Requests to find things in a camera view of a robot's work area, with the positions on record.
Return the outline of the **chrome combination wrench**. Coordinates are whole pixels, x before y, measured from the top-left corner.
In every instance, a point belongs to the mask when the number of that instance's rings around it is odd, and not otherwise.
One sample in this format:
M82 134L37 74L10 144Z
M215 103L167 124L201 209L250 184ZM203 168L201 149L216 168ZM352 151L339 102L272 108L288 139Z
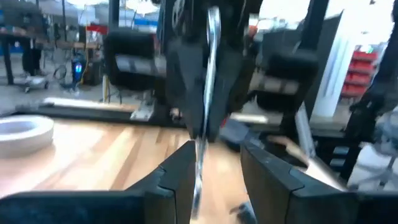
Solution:
M221 17L218 6L210 7L207 10L206 36L207 36L210 53L208 56L205 86L203 90L204 112L203 112L202 134L197 139L197 146L196 146L197 161L196 161L196 174L195 174L195 188L193 193L193 205L192 205L192 214L191 214L191 218L193 220L196 220L198 218L198 213L200 208L203 160L208 145L208 137L207 137L208 126L209 126L208 121L209 121L210 106L212 102L213 89L214 89L215 76L216 76L216 54L221 37Z

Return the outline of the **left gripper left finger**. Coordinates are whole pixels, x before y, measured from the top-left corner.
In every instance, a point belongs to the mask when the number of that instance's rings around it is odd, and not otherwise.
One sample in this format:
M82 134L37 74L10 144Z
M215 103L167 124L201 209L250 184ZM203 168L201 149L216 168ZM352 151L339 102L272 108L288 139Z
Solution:
M195 185L195 141L189 140L128 187L143 199L138 224L189 224Z

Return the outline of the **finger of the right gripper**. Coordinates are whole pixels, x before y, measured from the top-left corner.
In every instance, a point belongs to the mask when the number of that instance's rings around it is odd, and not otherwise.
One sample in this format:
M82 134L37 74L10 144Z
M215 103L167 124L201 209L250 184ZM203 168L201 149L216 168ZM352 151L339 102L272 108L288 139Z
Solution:
M233 49L221 49L216 56L216 75L211 99L207 138L214 140L228 114L239 110L249 85L249 60Z
M208 52L200 42L181 38L169 42L166 54L166 98L169 105L178 108L190 137L195 139L203 131L203 90L205 60Z

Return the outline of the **shelf with red bins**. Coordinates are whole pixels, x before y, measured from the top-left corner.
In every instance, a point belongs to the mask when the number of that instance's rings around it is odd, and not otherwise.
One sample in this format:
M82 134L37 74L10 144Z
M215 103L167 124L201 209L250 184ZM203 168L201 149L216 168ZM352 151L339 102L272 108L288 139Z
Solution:
M341 89L341 99L357 99L365 93L376 73L377 58L377 52L354 51Z

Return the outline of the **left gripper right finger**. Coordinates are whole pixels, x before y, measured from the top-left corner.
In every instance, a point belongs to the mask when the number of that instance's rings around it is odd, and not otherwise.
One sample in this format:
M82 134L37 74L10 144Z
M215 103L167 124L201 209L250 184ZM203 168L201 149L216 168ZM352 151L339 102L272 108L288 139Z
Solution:
M254 146L241 166L258 224L355 224L356 200Z

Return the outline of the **white masking tape roll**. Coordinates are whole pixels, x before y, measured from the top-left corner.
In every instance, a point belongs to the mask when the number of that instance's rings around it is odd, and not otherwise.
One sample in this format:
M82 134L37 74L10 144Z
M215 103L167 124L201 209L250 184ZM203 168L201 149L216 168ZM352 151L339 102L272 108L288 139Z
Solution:
M39 115L0 118L0 159L23 157L51 145L54 124Z

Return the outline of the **black leg wooden table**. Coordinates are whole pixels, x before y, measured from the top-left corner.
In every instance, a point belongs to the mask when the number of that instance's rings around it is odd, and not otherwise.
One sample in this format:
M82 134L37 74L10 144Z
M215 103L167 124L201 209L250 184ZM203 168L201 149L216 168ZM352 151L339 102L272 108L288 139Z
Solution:
M0 48L3 52L3 59L4 64L6 67L6 77L7 77L7 84L13 85L14 84L14 76L12 74L11 68L11 54L9 51L8 46L8 38L15 38L15 37L23 37L23 38L30 38L34 40L34 43L43 45L45 48L55 47L60 49L83 49L87 51L88 49L99 50L101 48L101 44L99 42L71 42L67 40L49 40L45 37L39 36L33 32L26 32L23 29L16 29L16 30L7 30L5 27L0 28Z

